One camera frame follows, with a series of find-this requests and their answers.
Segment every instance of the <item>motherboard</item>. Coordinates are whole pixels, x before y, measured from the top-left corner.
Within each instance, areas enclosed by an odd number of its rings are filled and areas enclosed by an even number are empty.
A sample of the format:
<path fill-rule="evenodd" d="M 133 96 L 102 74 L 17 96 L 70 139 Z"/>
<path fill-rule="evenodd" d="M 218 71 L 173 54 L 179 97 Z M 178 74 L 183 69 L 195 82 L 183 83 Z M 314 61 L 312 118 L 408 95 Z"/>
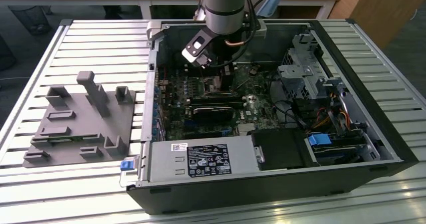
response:
<path fill-rule="evenodd" d="M 243 136 L 249 131 L 279 127 L 269 98 L 269 75 L 255 64 L 231 71 L 185 66 L 167 75 L 163 70 L 158 85 L 165 139 Z"/>

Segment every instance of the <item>blue drive latch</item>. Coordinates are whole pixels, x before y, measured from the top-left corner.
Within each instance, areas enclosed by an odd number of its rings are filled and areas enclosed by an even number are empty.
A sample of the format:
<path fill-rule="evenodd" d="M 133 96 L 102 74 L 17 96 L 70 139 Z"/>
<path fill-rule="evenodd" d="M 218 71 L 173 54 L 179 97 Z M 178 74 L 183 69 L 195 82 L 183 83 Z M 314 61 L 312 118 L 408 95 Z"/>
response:
<path fill-rule="evenodd" d="M 331 144 L 331 140 L 327 134 L 311 134 L 311 136 L 307 137 L 307 140 L 311 146 Z"/>
<path fill-rule="evenodd" d="M 131 171 L 134 170 L 134 160 L 122 160 L 119 164 L 121 171 Z"/>

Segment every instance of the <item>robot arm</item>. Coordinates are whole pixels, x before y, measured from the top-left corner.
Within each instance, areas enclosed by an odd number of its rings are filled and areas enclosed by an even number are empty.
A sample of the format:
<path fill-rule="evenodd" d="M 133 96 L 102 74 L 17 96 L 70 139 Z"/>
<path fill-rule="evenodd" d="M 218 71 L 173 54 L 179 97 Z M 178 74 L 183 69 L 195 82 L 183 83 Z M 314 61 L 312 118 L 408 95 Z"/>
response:
<path fill-rule="evenodd" d="M 243 54 L 246 43 L 255 33 L 255 6 L 262 3 L 257 9 L 261 11 L 269 3 L 269 13 L 273 13 L 270 9 L 277 8 L 277 1 L 279 0 L 257 0 L 253 5 L 251 0 L 202 0 L 206 27 L 199 30 L 181 52 L 186 60 L 202 68 L 210 65 L 213 57 L 217 64 L 211 67 L 222 67 L 231 63 Z M 249 26 L 242 26 L 245 7 L 249 11 Z M 242 41 L 245 30 L 249 30 L 250 35 Z"/>

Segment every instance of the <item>copper pipe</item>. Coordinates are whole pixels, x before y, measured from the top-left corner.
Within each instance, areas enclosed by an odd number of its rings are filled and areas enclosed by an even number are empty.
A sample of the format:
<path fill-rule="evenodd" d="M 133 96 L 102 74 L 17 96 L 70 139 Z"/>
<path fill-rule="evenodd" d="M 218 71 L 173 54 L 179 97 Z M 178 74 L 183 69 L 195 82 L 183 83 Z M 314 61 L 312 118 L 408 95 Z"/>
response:
<path fill-rule="evenodd" d="M 245 42 L 241 41 L 241 42 L 237 42 L 237 43 L 231 43 L 231 42 L 229 42 L 227 40 L 225 40 L 225 44 L 226 44 L 229 47 L 239 47 L 239 46 L 242 46 L 242 45 L 245 44 Z"/>

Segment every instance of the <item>floor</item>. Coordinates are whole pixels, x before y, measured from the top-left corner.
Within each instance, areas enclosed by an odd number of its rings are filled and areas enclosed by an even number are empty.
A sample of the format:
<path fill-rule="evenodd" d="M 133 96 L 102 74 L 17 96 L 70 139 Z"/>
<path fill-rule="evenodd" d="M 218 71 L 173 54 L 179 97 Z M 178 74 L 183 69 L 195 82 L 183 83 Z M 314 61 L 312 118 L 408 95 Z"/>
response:
<path fill-rule="evenodd" d="M 122 18 L 138 19 L 141 12 L 137 6 L 122 6 Z M 174 8 L 163 11 L 167 16 L 174 15 Z M 0 72 L 0 127 L 2 126 L 16 100 L 24 89 L 28 77 L 42 56 L 54 30 L 64 18 L 103 19 L 101 6 L 53 6 L 48 21 L 53 27 L 48 34 L 32 36 L 13 16 L 8 7 L 0 6 L 0 35 L 2 36 L 16 58 L 17 63 L 8 70 Z M 185 10 L 185 16 L 190 16 L 191 10 Z M 386 55 L 402 71 L 412 85 L 426 96 L 426 2 L 418 9 L 416 15 L 407 22 L 400 33 L 384 50 Z"/>

